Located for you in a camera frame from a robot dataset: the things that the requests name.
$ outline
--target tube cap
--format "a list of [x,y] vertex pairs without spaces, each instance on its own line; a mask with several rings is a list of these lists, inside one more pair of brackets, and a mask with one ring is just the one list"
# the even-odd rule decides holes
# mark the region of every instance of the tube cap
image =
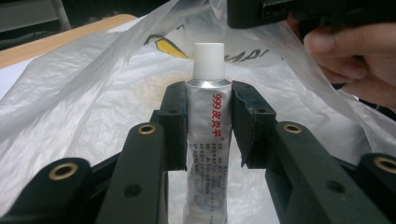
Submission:
[[192,78],[203,81],[223,80],[224,44],[196,43]]

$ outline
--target fingernail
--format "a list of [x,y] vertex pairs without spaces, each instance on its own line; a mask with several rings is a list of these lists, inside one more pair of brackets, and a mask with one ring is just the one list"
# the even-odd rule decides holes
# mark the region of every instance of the fingernail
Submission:
[[367,69],[364,66],[348,63],[344,66],[343,72],[345,75],[353,78],[363,78],[367,75]]
[[304,45],[311,54],[326,54],[334,49],[334,38],[330,33],[314,31],[305,36]]

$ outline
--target white plastic bag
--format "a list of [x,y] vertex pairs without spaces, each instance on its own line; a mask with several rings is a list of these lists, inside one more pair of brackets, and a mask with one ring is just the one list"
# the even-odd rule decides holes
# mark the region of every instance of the white plastic bag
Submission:
[[[277,120],[305,125],[334,156],[352,163],[371,151],[396,156],[394,122],[335,91],[286,23],[232,30],[224,0],[171,1],[122,34],[89,35],[26,68],[0,102],[0,214],[50,162],[81,157],[95,165],[119,152],[129,129],[159,108],[166,86],[191,77],[192,60],[158,50],[166,50],[158,36],[186,58],[195,42],[223,42],[226,78],[256,87]],[[230,223],[277,222],[263,174],[240,168],[232,141]],[[181,222],[186,176],[170,175],[173,224]]]

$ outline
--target human hand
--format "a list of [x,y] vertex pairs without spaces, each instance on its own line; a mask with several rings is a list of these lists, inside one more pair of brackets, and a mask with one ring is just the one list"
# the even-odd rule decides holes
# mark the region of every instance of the human hand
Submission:
[[[298,22],[289,24],[295,30]],[[331,83],[346,83],[343,91],[396,111],[396,23],[320,27],[304,46]]]

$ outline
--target ridged cap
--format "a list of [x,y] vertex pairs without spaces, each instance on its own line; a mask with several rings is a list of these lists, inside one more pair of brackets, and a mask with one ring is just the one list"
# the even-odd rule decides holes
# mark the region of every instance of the ridged cap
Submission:
[[196,43],[192,78],[204,81],[223,80],[224,44]]

